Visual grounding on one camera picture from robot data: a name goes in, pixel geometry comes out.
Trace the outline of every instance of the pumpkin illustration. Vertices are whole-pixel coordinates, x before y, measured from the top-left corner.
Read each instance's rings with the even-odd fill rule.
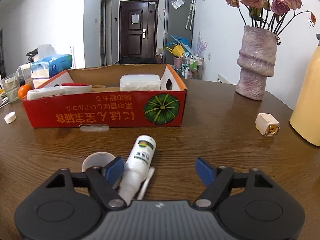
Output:
[[[179,100],[170,94],[151,97],[145,104],[143,112],[146,119],[156,125],[170,123],[179,113]]]

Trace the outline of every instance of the orange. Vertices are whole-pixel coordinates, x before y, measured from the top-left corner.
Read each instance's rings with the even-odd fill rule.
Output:
[[[32,90],[32,86],[29,84],[25,84],[22,87],[20,87],[18,91],[18,98],[21,100],[23,97],[27,95],[29,90]]]

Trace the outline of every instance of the doorway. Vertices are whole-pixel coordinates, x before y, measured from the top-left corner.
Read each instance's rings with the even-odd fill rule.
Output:
[[[111,23],[112,0],[101,0],[100,50],[101,66],[112,65]]]
[[[0,30],[0,76],[1,79],[5,78],[7,74],[5,73],[5,66],[4,66],[4,54],[3,54],[3,29]]]
[[[120,2],[119,58],[154,57],[159,0]]]

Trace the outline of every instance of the gray refrigerator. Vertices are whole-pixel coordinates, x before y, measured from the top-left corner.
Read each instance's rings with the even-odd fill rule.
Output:
[[[186,30],[190,4],[192,0],[184,0],[185,3],[182,6],[180,6],[178,9],[175,9],[171,5],[170,2],[172,1],[173,0],[165,1],[163,47],[165,47],[168,43],[171,43],[174,41],[174,39],[170,38],[171,36],[186,38],[189,44],[192,45],[193,23],[192,23],[191,31],[189,30],[190,23]],[[163,48],[162,62],[173,65],[173,56],[165,48]]]

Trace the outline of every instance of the metal screw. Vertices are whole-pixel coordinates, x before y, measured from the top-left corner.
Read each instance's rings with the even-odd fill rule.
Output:
[[[196,201],[196,205],[198,207],[210,207],[211,206],[211,201],[209,199],[198,199]]]
[[[121,199],[113,199],[109,201],[108,205],[113,208],[118,208],[124,205],[124,201]]]

